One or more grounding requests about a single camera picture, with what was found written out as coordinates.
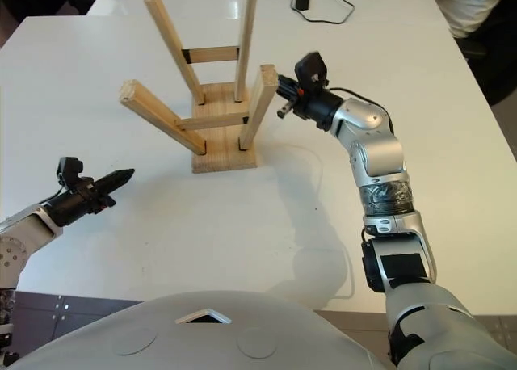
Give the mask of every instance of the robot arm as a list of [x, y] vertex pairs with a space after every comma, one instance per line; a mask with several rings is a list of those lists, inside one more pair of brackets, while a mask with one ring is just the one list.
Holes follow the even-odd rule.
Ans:
[[2, 349], [11, 344], [15, 289], [29, 257], [62, 235], [64, 226], [112, 207], [116, 202], [109, 194], [126, 184], [134, 170], [117, 170], [96, 182], [78, 177], [81, 172], [77, 158], [62, 158], [57, 178], [65, 192], [60, 190], [0, 223], [0, 364], [17, 359], [11, 353], [2, 358]]
[[[319, 53], [298, 62], [295, 73], [298, 82], [279, 76], [277, 93], [288, 103], [278, 116], [293, 110], [304, 120], [314, 120], [349, 153], [364, 207], [364, 271], [368, 286], [386, 295], [392, 361], [407, 369], [516, 368], [517, 358], [449, 291], [435, 285], [435, 261], [420, 213], [414, 210], [402, 148], [388, 112], [349, 90], [327, 90]], [[332, 90], [361, 100], [344, 100]]]

